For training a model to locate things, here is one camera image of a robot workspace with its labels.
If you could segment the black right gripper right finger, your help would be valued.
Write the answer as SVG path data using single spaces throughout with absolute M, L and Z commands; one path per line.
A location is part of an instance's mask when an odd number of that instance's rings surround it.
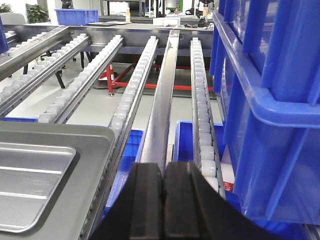
M 164 239 L 278 240 L 244 217 L 192 162 L 171 162 L 164 175 Z

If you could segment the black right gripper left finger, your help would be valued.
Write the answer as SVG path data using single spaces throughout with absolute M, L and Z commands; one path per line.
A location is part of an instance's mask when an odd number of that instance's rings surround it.
M 133 163 L 118 198 L 92 240 L 160 240 L 162 176 L 156 163 Z

